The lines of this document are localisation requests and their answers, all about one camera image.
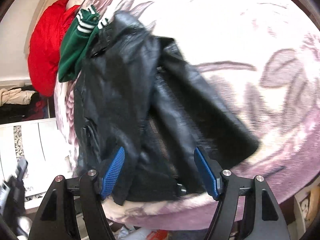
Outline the black leather jacket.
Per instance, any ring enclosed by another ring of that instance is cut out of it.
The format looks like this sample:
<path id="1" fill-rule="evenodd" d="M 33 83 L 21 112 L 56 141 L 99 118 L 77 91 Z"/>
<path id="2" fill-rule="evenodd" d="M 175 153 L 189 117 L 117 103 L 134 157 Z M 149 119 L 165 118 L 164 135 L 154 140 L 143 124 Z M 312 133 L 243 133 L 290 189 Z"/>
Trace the black leather jacket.
<path id="1" fill-rule="evenodd" d="M 201 146 L 223 168 L 252 155 L 258 139 L 186 62 L 173 38 L 153 36 L 128 12 L 94 36 L 74 87 L 77 172 L 122 147 L 113 200 L 158 202 L 205 191 L 194 162 Z"/>

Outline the beige hanging coat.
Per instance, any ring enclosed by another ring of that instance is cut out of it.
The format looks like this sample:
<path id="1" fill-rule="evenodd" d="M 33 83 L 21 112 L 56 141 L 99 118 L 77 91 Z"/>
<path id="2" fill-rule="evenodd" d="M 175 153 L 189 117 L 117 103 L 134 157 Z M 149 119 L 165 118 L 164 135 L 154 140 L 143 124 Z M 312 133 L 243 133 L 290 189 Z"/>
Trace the beige hanging coat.
<path id="1" fill-rule="evenodd" d="M 4 104 L 28 105 L 31 102 L 31 97 L 35 93 L 35 91 L 22 90 L 21 88 L 15 88 L 12 90 L 2 88 L 0 90 L 0 106 L 3 106 Z"/>

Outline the red duvet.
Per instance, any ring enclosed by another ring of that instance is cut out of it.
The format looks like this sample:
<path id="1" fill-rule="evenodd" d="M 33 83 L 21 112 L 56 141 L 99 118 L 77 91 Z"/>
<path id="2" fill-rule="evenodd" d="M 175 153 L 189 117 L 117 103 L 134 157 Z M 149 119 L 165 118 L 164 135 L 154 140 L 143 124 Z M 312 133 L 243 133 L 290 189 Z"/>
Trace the red duvet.
<path id="1" fill-rule="evenodd" d="M 28 70 L 33 87 L 50 97 L 54 93 L 60 46 L 64 35 L 75 18 L 78 5 L 66 9 L 69 0 L 57 0 L 41 15 L 31 35 Z"/>

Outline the floral purple bed blanket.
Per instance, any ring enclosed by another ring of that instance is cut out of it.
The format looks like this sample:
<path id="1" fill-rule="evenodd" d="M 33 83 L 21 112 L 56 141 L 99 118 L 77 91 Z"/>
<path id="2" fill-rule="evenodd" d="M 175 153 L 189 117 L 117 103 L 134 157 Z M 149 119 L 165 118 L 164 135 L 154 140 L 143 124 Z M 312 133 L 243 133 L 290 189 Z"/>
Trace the floral purple bed blanket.
<path id="1" fill-rule="evenodd" d="M 69 0 L 105 18 L 133 10 L 176 40 L 258 150 L 233 168 L 266 178 L 278 202 L 319 174 L 319 30 L 291 0 Z"/>

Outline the green striped folded garment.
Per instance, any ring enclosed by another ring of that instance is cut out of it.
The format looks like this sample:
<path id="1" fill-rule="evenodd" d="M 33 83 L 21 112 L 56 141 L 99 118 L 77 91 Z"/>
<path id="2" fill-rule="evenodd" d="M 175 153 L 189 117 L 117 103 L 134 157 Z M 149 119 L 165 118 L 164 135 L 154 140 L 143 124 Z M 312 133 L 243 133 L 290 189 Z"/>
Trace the green striped folded garment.
<path id="1" fill-rule="evenodd" d="M 80 9 L 68 28 L 60 46 L 58 80 L 60 83 L 75 80 L 81 70 L 80 61 L 99 30 L 107 26 L 94 5 Z"/>

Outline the white sliding wardrobe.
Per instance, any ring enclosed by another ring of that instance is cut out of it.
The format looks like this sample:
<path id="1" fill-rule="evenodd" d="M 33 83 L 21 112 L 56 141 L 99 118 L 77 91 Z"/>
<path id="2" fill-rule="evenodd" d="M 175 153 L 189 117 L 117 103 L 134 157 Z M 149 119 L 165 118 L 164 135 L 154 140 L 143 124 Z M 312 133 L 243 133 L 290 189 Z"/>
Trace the white sliding wardrobe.
<path id="1" fill-rule="evenodd" d="M 73 177 L 70 146 L 55 118 L 1 125 L 1 181 L 13 175 L 21 158 L 28 162 L 24 206 L 32 213 L 56 176 Z"/>

